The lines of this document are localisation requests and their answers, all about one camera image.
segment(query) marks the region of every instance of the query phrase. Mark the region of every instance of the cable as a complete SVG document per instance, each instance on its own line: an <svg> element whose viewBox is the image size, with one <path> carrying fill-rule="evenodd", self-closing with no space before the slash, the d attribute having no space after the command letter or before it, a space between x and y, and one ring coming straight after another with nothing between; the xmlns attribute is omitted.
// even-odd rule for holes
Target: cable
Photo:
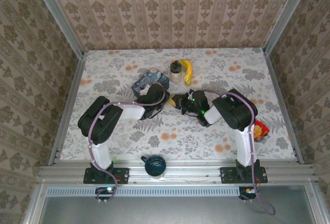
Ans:
<svg viewBox="0 0 330 224"><path fill-rule="evenodd" d="M239 196L245 198L246 200L250 200L250 201L252 201L252 199L246 197L245 195L240 194Z"/></svg>
<svg viewBox="0 0 330 224"><path fill-rule="evenodd" d="M138 92L140 93L141 91L141 88L143 85L145 85L144 89L146 88L146 86L149 84L149 83L155 83L155 84L158 84L158 85L161 85L163 87L163 85L161 83L159 83L158 81L153 81L153 80L150 80L150 81L143 81L141 82L139 85L138 85Z"/></svg>
<svg viewBox="0 0 330 224"><path fill-rule="evenodd" d="M123 102L120 102L120 101L117 101L117 102L110 102L110 103L104 105L104 106L99 110L99 112L97 113L97 115L95 116L95 118L94 118L94 120L93 120L93 122L92 122L92 124L91 124L91 127L89 128L89 131L88 131L88 143L89 143L88 148L89 148L89 153L90 153L91 158L92 158L92 164L96 167L97 170L102 171L102 172L108 174L108 175L113 179L113 181L114 181L114 183L115 183L113 193L112 193L111 197L108 199L108 201L110 201L110 200L115 196L115 194L116 194L116 192L117 192L117 188L118 188L118 182L117 182L117 179L115 178L115 176L114 176L112 173L110 173L110 172L107 171L107 170L104 170L103 168L101 168L101 167L98 165L98 163L96 162L96 159L95 159L95 157L94 157L94 154L93 154L93 151L92 151L92 145L93 145L93 142L92 142L92 140L91 140L91 137L92 137L92 131L93 131L93 129L94 129L94 126L95 126L95 124L96 124L96 121L97 121L98 118L101 116L102 112L103 112L106 108L108 108L109 106L111 106L111 105L114 105L114 106L119 106L119 105L134 105L134 106L141 106L141 107L143 107L143 106L155 106L155 105L161 103L161 102L164 100L164 98L165 98L165 91L164 91L163 97L162 97L159 101L157 101L157 102L155 102L155 103L152 103L152 104L140 104L140 103L137 103L137 102L134 102L134 101L132 101L132 102L126 102L126 101L123 101Z"/></svg>
<svg viewBox="0 0 330 224"><path fill-rule="evenodd" d="M122 177L120 177L119 175L115 175L114 177L115 177L117 180L120 180L120 185L119 185L118 187L122 186L122 185L123 185L123 179L122 179Z"/></svg>
<svg viewBox="0 0 330 224"><path fill-rule="evenodd" d="M187 112L186 112L186 114L187 114L189 117L198 117L197 115L191 115L191 114L188 114Z"/></svg>
<svg viewBox="0 0 330 224"><path fill-rule="evenodd" d="M99 189L99 190L96 192L96 199L97 199L98 202L101 201L101 200L100 200L100 194L101 194L101 192L105 192L105 191L109 192L107 189Z"/></svg>
<svg viewBox="0 0 330 224"><path fill-rule="evenodd" d="M259 194L261 193L261 183L260 183L260 179L258 178L258 177L256 177L256 187L257 187L257 185L258 185L258 183L259 183Z"/></svg>
<svg viewBox="0 0 330 224"><path fill-rule="evenodd" d="M154 118L158 113L160 113L161 111L163 110L163 108L162 109L160 109L158 112L156 112L155 114L153 114L151 117L149 117L149 119L152 119L152 118Z"/></svg>
<svg viewBox="0 0 330 224"><path fill-rule="evenodd" d="M163 101L163 99L165 98L165 88L164 88L164 86L163 86L162 84L160 84L158 81L143 81L142 83L140 83L140 85L139 85L139 87L138 87L138 91L139 91L139 93L140 93L140 91L141 91L141 85L142 85L142 84L148 84L148 83L156 83L156 84L160 85L160 86L163 88L164 92L163 92L163 96L162 96L162 98L161 98L159 101L157 101L156 103L152 103L152 104L141 104L141 105L144 106L144 107L155 106L155 105L161 103L161 102Z"/></svg>
<svg viewBox="0 0 330 224"><path fill-rule="evenodd" d="M215 91L206 91L206 92L215 93L215 94L218 94L221 97L223 97L225 95L234 96L234 97L238 98L240 101L242 101L247 106L247 108L250 110L252 118L251 118L251 122L249 124L248 131L249 131L249 140L250 140L250 149L251 149L251 164L252 164L251 169L252 169L253 189L254 189L254 192L256 193L256 197L257 197L257 199L259 201L259 204L262 207L263 211L265 213L269 214L269 215L275 215L276 214L276 210L275 210L274 206L269 201L261 199L259 197L259 194L257 193L257 187L256 187L256 182L255 182L255 177L254 177L254 151L253 151L253 139L252 139L252 131L251 131L252 126L253 126L253 123L254 123L255 115L254 115L254 111L253 111L252 107L249 105L248 102L246 102L239 95L234 94L234 93L231 93L231 92L226 92L226 93L223 93L221 95L219 93L215 92ZM272 208L273 212L268 211L268 209L265 207L265 205L262 202L268 204Z"/></svg>

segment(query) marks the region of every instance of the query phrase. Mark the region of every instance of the table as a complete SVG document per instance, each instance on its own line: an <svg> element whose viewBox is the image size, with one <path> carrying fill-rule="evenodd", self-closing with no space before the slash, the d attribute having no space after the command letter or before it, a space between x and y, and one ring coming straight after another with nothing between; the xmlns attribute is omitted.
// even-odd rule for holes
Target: table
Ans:
<svg viewBox="0 0 330 224"><path fill-rule="evenodd" d="M98 96L111 101L135 100L131 85L141 75L153 67L169 75L170 63L178 59L192 62L193 79L191 86L183 80L170 82L171 94L190 88L219 93L237 89L256 104L257 119L271 130L255 144L258 158L295 158L261 48L202 48L88 52L60 159L90 159L77 122ZM216 98L206 95L209 103ZM169 101L153 119L118 122L108 143L114 160L138 160L151 154L161 154L166 160L218 160L235 159L237 154L234 132L224 120L202 127L197 119L182 116Z"/></svg>

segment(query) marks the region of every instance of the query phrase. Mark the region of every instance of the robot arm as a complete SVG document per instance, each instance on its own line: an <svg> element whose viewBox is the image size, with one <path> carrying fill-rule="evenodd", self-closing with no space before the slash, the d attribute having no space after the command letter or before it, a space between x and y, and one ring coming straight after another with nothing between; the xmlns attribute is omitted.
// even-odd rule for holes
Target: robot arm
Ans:
<svg viewBox="0 0 330 224"><path fill-rule="evenodd" d="M233 93L244 99L252 107L254 116L258 114L256 106L237 90L232 89L229 93ZM251 150L248 131L252 119L251 111L241 100L229 94L216 98L212 103L213 106L210 110L205 112L205 119L209 124L214 124L220 118L223 118L235 130L237 161L244 167L251 166L251 151L255 151L254 143ZM257 160L256 155L253 160L253 163L255 163Z"/></svg>
<svg viewBox="0 0 330 224"><path fill-rule="evenodd" d="M251 111L239 98L229 95L230 93L245 100L252 107L255 116L258 114L256 106L235 89L230 90L226 96L220 96L213 100L211 108L204 91L201 90L190 90L189 93L183 95L174 95L171 102L175 108L181 110L182 115L187 112L196 114L199 123L205 127L223 118L235 130L237 161L244 167L251 166L251 147L248 131L252 119Z"/></svg>
<svg viewBox="0 0 330 224"><path fill-rule="evenodd" d="M123 119L143 120L154 117L160 112L169 99L170 94L162 88L162 86L153 84L146 90L145 95L140 96L136 102L116 102L108 106L97 118L91 133L91 152L97 164L104 170L109 170L112 166L112 160L108 152L108 144L106 141L110 138L117 122ZM110 100L104 96L98 97L88 110L82 115L78 121L78 127L82 134L88 139L90 127L95 120L97 114L104 105L110 103Z"/></svg>

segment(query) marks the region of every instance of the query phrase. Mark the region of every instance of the banana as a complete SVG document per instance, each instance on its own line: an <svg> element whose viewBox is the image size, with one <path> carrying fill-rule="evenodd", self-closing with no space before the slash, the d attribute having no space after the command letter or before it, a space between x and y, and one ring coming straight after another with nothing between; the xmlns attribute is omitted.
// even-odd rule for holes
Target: banana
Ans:
<svg viewBox="0 0 330 224"><path fill-rule="evenodd" d="M192 78L192 64L189 60L179 60L179 63L183 65L186 69L185 82L187 85L190 85Z"/></svg>

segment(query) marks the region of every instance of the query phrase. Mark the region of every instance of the jar lid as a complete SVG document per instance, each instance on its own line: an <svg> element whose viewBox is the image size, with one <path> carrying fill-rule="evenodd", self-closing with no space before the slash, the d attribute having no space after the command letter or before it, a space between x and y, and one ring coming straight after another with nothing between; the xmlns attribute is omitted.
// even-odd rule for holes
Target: jar lid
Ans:
<svg viewBox="0 0 330 224"><path fill-rule="evenodd" d="M182 70L182 65L178 61L174 61L170 65L170 70L172 73L175 73L175 74L180 73Z"/></svg>

